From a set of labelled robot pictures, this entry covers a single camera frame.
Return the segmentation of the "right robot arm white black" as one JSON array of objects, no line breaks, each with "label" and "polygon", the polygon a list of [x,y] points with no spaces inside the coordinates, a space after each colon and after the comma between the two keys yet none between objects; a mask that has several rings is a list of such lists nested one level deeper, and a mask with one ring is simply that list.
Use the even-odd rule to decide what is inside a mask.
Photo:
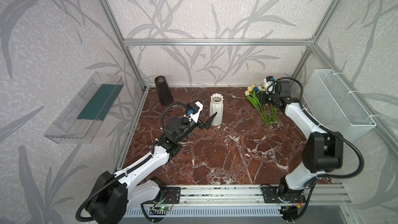
[{"label": "right robot arm white black", "polygon": [[260,102],[270,104],[289,117],[307,138],[302,152],[302,162],[279,183],[280,196],[299,193],[312,188],[316,181],[329,172],[339,169],[343,164],[344,139],[341,135],[328,131],[304,108],[300,96],[293,97],[290,82],[300,82],[294,78],[275,79],[268,76],[264,80],[264,90],[260,93]]}]

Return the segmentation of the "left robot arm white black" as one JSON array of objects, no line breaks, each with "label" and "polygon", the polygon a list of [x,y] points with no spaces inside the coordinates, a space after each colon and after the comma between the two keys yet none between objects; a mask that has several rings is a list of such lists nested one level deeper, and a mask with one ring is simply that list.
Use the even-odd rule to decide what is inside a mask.
[{"label": "left robot arm white black", "polygon": [[75,219],[117,224],[129,209],[155,199],[160,184],[153,179],[142,184],[142,180],[174,158],[182,148],[180,141],[196,127],[209,129],[215,117],[216,114],[211,115],[206,122],[193,117],[170,118],[150,152],[118,172],[106,171],[98,177],[90,195],[76,211]]}]

